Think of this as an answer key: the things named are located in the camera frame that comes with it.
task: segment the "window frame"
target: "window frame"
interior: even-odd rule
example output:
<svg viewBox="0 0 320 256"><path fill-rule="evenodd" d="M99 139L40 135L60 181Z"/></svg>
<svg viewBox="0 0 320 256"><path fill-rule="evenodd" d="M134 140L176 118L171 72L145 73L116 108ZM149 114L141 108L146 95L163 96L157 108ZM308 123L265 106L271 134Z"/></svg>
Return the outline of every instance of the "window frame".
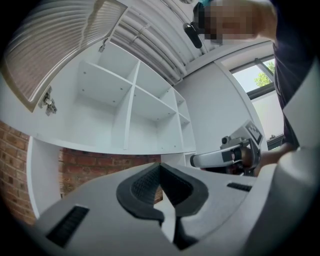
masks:
<svg viewBox="0 0 320 256"><path fill-rule="evenodd" d="M262 86L260 88L248 91L246 93L249 96L249 99L251 101L276 90L275 89L275 75L264 64L264 62L270 61L270 60L272 60L274 58L275 58L274 54L268 55L268 56L263 57L263 58L256 58L254 61L250 61L250 62L248 62L246 64L243 64L241 66L238 66L238 67L235 67L235 68L232 68L232 69L229 70L230 73L233 75L234 73L237 73L239 71L248 69L250 67L258 66L258 68L263 73L265 73L265 75L270 79L271 83L266 84L265 86ZM267 141L268 150L270 151L270 150L273 150L273 149L281 146L283 138L284 138L284 135L281 134L281 135L278 135L278 136L275 136L275 137L269 139Z"/></svg>

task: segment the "white cabinet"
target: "white cabinet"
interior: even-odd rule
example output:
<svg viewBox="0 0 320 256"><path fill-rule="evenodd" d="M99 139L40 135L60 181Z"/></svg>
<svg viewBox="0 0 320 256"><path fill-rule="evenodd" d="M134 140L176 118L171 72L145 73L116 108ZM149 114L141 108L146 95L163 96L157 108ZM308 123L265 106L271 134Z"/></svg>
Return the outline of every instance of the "white cabinet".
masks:
<svg viewBox="0 0 320 256"><path fill-rule="evenodd" d="M82 151L128 155L196 151L183 97L127 51L108 43L101 53L101 45L84 50L51 81L56 114L46 116L37 107L19 120L19 102L7 100L7 111L17 118L0 112L0 119L38 140ZM1 80L1 91L12 94L3 90L4 83Z"/></svg>

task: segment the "black slot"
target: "black slot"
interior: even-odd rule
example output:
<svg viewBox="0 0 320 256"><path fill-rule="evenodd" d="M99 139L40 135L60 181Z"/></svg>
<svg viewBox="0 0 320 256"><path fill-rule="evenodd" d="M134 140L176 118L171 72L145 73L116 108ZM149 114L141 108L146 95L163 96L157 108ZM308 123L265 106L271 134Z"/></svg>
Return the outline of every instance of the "black slot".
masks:
<svg viewBox="0 0 320 256"><path fill-rule="evenodd" d="M60 247L65 247L88 212L88 208L81 206L73 207L46 238Z"/></svg>
<svg viewBox="0 0 320 256"><path fill-rule="evenodd" d="M242 190L242 191L246 191L246 192L250 192L250 190L252 189L252 186L243 185L243 184L234 183L234 182L231 182L226 186L229 187L229 188L233 188L233 189L236 189L236 190Z"/></svg>

